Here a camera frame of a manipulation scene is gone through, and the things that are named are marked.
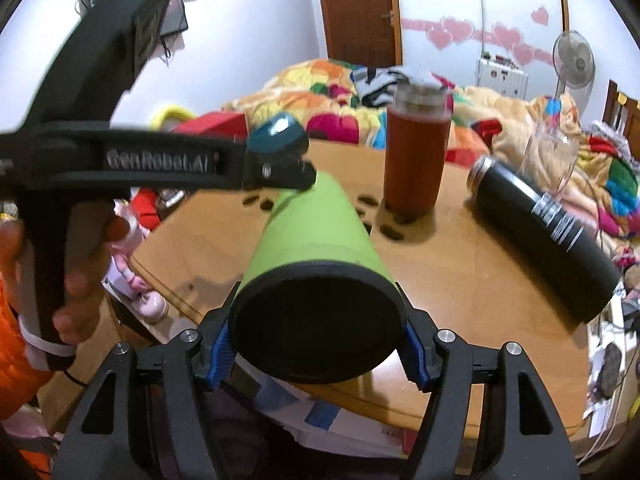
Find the orange sleeve forearm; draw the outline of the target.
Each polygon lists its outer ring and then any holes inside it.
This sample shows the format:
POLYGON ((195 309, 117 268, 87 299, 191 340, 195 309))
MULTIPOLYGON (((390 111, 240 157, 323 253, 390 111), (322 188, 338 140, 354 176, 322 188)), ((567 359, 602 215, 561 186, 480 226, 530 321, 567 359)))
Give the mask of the orange sleeve forearm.
POLYGON ((26 358, 26 344, 17 319, 8 303, 6 286, 1 283, 0 318, 0 420, 10 418, 31 401, 52 377, 35 370, 26 358))

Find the person's left hand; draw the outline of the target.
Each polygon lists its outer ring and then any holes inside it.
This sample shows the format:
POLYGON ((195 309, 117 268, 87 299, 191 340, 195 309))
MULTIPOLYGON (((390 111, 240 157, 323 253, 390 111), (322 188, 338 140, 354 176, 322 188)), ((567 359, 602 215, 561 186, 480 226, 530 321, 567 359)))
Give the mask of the person's left hand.
MULTIPOLYGON (((104 218, 90 219, 89 246, 81 237, 82 259, 64 278, 67 304, 52 313, 52 324, 63 344, 80 344, 96 330, 100 318, 100 303, 104 290, 101 285, 111 256, 107 245, 119 242, 128 233, 128 223, 116 216, 113 207, 104 218)), ((21 220, 1 223, 1 278, 6 301, 16 314, 23 310, 22 267, 18 260, 23 252, 24 223, 21 220)))

